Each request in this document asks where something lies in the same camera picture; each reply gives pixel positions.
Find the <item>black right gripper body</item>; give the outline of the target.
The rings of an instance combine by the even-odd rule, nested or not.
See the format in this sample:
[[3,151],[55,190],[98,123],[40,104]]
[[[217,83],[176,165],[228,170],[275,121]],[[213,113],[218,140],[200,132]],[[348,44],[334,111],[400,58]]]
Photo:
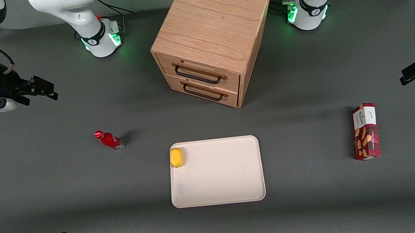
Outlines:
[[15,71],[9,74],[0,73],[0,97],[33,96],[28,82],[29,80],[21,78]]

